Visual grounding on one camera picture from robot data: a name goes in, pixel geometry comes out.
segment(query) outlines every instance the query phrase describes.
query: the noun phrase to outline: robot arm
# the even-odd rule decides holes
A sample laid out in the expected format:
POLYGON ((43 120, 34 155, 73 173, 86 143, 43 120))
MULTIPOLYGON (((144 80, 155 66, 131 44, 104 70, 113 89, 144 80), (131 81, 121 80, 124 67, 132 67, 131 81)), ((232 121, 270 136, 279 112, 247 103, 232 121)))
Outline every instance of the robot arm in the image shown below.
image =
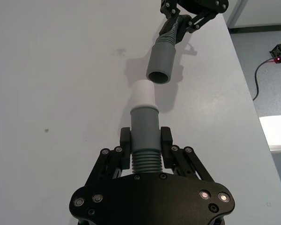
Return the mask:
POLYGON ((234 199, 191 147, 173 145, 170 129, 161 127, 164 167, 174 174, 120 177, 129 168, 131 141, 130 128, 122 128, 120 145, 101 150, 85 186, 73 194, 69 208, 78 225, 225 225, 234 199))
POLYGON ((229 6, 228 0, 162 0, 160 12, 165 14, 167 22, 159 35, 172 29, 180 13, 177 4, 186 11, 195 14, 195 17, 182 15, 183 21, 177 30, 176 44, 182 41, 186 32, 194 33, 199 30, 208 21, 214 19, 217 14, 226 12, 229 6))

